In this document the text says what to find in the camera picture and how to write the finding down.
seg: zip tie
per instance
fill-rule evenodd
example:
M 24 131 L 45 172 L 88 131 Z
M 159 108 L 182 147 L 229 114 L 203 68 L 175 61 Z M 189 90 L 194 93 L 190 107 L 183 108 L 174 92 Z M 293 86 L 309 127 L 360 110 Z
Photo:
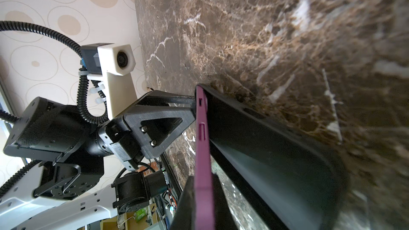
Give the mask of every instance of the zip tie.
M 86 71 L 86 70 L 83 70 L 83 71 L 78 71 L 78 74 L 79 74 L 79 75 L 88 75 L 89 72 Z
M 101 104 L 101 103 L 103 103 L 104 101 L 106 101 L 106 97 L 105 97 L 105 98 L 96 98 L 96 99 L 95 99 L 95 102 L 96 102 L 97 104 Z
M 89 89 L 89 92 L 90 93 L 97 93 L 97 92 L 105 89 L 105 86 L 103 84 L 98 84 L 98 86 L 99 86 L 98 88 L 92 87 L 91 89 Z

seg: black bracket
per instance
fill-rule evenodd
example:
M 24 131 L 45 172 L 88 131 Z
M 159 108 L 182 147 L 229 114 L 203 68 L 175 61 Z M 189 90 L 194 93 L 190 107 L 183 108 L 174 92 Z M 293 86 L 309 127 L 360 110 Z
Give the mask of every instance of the black bracket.
M 95 187 L 104 174 L 104 158 L 76 151 L 66 162 L 45 162 L 34 197 L 72 200 Z
M 194 107 L 193 96 L 152 91 L 104 123 L 99 136 L 125 165 L 135 169 L 141 156 L 159 157 L 193 123 Z M 139 148 L 143 155 L 134 154 Z

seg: cable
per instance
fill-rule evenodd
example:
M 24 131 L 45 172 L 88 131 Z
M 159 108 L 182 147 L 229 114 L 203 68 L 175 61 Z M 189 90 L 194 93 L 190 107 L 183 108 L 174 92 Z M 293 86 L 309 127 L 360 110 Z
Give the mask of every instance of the cable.
M 87 68 L 82 67 L 79 71 L 86 71 Z M 97 82 L 93 82 L 95 87 L 98 87 Z M 87 108 L 87 93 L 88 93 L 88 79 L 86 75 L 79 76 L 79 83 L 78 83 L 78 94 L 77 94 L 77 107 L 81 116 L 87 121 L 95 125 L 100 125 L 106 121 L 108 121 L 108 111 L 106 110 L 106 101 L 105 104 L 105 113 L 101 116 L 93 116 L 88 111 Z M 104 98 L 105 95 L 102 91 L 98 92 L 99 95 Z
M 122 224 L 120 224 L 120 225 L 118 226 L 118 228 L 120 228 L 121 225 L 125 224 L 125 222 L 127 222 L 127 221 L 130 220 L 131 218 L 134 218 L 134 219 L 136 220 L 136 218 L 135 218 L 134 216 L 132 216 L 132 217 L 128 218 L 127 220 L 125 220 Z
M 170 188 L 168 190 L 168 196 L 169 196 L 169 201 L 171 201 L 171 204 L 172 204 L 172 200 L 173 200 L 173 202 L 175 203 L 175 208 L 177 209 L 177 203 L 176 203 L 176 200 L 175 200 L 175 196 L 172 194 L 172 190 Z
M 160 195 L 160 198 L 161 198 L 162 202 L 166 203 L 166 205 L 169 204 L 168 200 L 166 200 L 163 196 Z
M 55 39 L 69 48 L 71 48 L 78 56 L 82 58 L 82 53 L 81 53 L 81 46 L 77 44 L 74 40 L 70 39 L 67 36 L 64 36 L 63 34 L 52 30 L 50 28 L 46 28 L 37 24 L 33 23 L 28 23 L 28 22 L 13 22 L 13 21 L 0 21 L 0 31 L 8 31 L 8 30 L 15 30 L 15 31 L 27 31 L 27 32 L 33 32 L 37 34 L 41 34 L 47 37 L 50 37 L 52 39 Z M 86 71 L 87 68 L 82 67 L 79 69 L 79 71 Z M 98 88 L 98 81 L 92 81 L 92 84 Z M 87 92 L 88 92 L 88 79 L 86 75 L 80 75 L 79 77 L 79 83 L 78 83 L 78 94 L 77 94 L 77 106 L 79 109 L 79 112 L 84 118 L 85 121 L 99 125 L 103 122 L 108 121 L 108 110 L 106 109 L 106 102 L 105 104 L 105 113 L 104 115 L 101 116 L 93 116 L 91 113 L 89 113 L 88 108 L 87 108 Z M 98 91 L 98 94 L 101 96 L 101 98 L 104 98 L 104 92 L 103 91 Z
M 146 171 L 146 170 L 148 170 L 148 169 L 151 169 L 152 172 L 155 172 L 155 170 L 151 167 L 151 165 L 148 165 L 148 164 L 146 164 L 146 163 L 144 163 L 144 162 L 139 162 L 138 165 L 141 165 L 141 166 L 145 166 L 145 167 L 146 167 L 146 169 L 143 169 L 143 170 L 140 171 L 139 173 L 143 173 L 144 171 Z M 122 174 L 124 174 L 125 171 L 126 171 L 126 167 L 123 168 L 123 169 L 118 173 L 118 175 L 116 176 L 115 179 L 119 179 L 119 178 L 122 176 Z
M 41 162 L 40 160 L 33 160 L 20 170 L 16 172 L 9 180 L 0 187 L 0 198 L 3 197 L 32 167 Z
M 124 174 L 125 171 L 126 171 L 126 167 L 123 168 L 123 169 L 118 173 L 118 175 L 117 175 L 117 177 L 116 177 L 115 179 L 119 179 L 119 178 L 122 176 L 122 174 Z
M 13 21 L 0 21 L 0 31 L 8 31 L 8 30 L 18 30 L 18 31 L 27 31 L 33 32 L 37 34 L 41 34 L 52 39 L 55 39 L 69 48 L 73 49 L 75 53 L 82 58 L 81 54 L 81 46 L 77 44 L 74 40 L 70 39 L 69 37 L 64 36 L 63 34 L 52 30 L 50 28 L 46 28 L 37 24 L 28 23 L 28 22 L 13 22 Z
M 159 226 L 159 221 L 158 221 L 158 219 L 157 219 L 157 216 L 158 216 L 158 214 L 159 214 L 159 211 L 157 210 L 157 207 L 156 207 L 155 212 L 156 212 L 156 222 L 158 222 L 157 225 Z M 167 229 L 167 227 L 165 227 L 165 225 L 163 224 L 162 216 L 161 216 L 160 214 L 159 214 L 159 218 L 160 218 L 160 222 L 162 223 L 163 229 L 164 229 L 164 230 Z
M 17 122 L 18 117 L 15 115 L 9 114 L 6 111 L 0 110 L 0 119 L 9 124 L 14 124 L 15 122 Z
M 156 164 L 159 166 L 159 169 L 162 169 L 162 162 L 158 162 L 156 158 L 154 159 L 155 159 Z
M 171 199 L 171 195 L 169 194 L 170 192 L 168 192 L 168 197 L 169 197 L 169 201 L 171 202 L 171 206 L 173 206 L 172 204 L 172 199 Z
M 149 164 L 146 164 L 144 162 L 140 162 L 140 163 L 138 163 L 138 165 L 146 167 L 146 169 L 143 169 L 142 171 L 140 171 L 140 173 L 142 173 L 144 171 L 147 171 L 148 169 L 151 169 L 152 172 L 155 172 L 155 170 Z

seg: beige wall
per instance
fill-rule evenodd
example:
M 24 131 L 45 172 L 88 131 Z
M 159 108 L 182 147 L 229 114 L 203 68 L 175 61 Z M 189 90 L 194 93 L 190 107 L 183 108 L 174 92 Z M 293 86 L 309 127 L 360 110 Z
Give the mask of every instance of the beige wall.
M 80 45 L 129 43 L 137 62 L 132 78 L 139 97 L 146 92 L 146 82 L 134 2 L 0 0 L 0 19 L 43 25 L 67 35 Z M 11 94 L 17 114 L 21 114 L 37 96 L 63 104 L 76 104 L 79 61 L 72 50 L 51 38 L 15 31 L 0 34 L 0 76 Z M 89 95 L 89 111 L 101 115 L 104 106 L 96 104 L 96 97 L 96 94 Z M 18 158 L 0 156 L 0 184 L 3 184 L 20 168 L 21 163 Z M 96 189 L 111 183 L 121 168 L 120 161 L 115 157 L 105 158 L 105 175 Z

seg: brown marble surface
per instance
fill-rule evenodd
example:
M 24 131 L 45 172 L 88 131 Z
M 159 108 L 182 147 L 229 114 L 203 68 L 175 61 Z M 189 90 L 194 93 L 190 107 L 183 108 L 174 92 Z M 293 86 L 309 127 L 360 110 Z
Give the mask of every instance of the brown marble surface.
M 211 84 L 338 151 L 350 191 L 336 229 L 409 228 L 409 0 L 135 4 L 148 86 Z M 182 185 L 193 133 L 167 151 Z M 238 226 L 262 229 L 225 191 Z

